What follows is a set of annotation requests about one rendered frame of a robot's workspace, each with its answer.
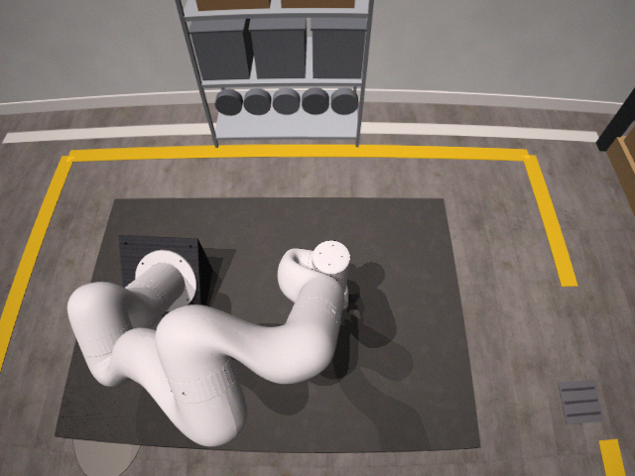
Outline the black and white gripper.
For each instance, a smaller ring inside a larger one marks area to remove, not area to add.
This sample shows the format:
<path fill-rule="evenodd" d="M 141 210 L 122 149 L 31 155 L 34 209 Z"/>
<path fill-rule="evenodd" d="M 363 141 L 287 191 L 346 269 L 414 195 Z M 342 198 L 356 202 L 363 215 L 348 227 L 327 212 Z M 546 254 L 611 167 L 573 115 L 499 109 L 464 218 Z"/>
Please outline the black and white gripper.
<path fill-rule="evenodd" d="M 355 297 L 349 295 L 349 301 L 348 301 L 348 288 L 346 286 L 346 291 L 344 293 L 344 304 L 343 304 L 343 309 L 346 309 L 348 307 L 349 303 L 355 302 Z"/>

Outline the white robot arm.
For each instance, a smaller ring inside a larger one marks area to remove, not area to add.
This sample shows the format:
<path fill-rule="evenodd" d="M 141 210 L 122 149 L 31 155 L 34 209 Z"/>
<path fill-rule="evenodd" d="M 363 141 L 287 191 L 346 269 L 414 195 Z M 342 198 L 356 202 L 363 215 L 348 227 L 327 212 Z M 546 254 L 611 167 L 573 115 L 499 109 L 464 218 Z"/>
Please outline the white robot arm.
<path fill-rule="evenodd" d="M 348 249 L 337 241 L 324 241 L 314 251 L 288 250 L 279 264 L 278 283 L 295 304 L 281 326 L 188 305 L 196 292 L 194 270 L 167 250 L 145 256 L 126 288 L 107 282 L 79 287 L 68 300 L 67 314 L 100 384 L 116 387 L 133 378 L 186 437 L 219 446 L 234 439 L 247 421 L 231 357 L 277 384 L 300 383 L 329 365 L 349 264 Z M 166 311 L 157 330 L 151 329 Z"/>

